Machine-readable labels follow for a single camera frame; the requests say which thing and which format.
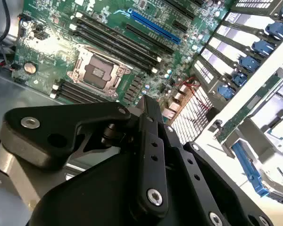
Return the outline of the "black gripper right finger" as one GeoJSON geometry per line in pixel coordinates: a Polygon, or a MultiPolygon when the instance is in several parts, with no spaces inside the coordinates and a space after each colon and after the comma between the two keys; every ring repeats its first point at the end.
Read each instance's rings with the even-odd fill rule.
{"type": "Polygon", "coordinates": [[[194,142],[182,145],[158,113],[166,150],[169,210],[160,226],[271,226],[273,223],[194,142]]]}

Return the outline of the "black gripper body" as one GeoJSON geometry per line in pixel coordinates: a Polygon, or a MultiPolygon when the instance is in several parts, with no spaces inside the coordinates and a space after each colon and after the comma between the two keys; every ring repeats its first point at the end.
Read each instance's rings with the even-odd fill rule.
{"type": "Polygon", "coordinates": [[[202,226],[184,178],[161,154],[117,154],[58,185],[40,200],[32,226],[202,226]]]}

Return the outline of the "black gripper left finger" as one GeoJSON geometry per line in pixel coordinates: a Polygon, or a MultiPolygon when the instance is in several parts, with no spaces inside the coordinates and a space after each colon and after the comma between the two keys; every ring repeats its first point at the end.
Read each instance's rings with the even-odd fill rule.
{"type": "Polygon", "coordinates": [[[165,157],[158,113],[149,96],[133,110],[118,102],[12,109],[1,127],[1,171],[34,211],[47,192],[117,154],[165,157]]]}

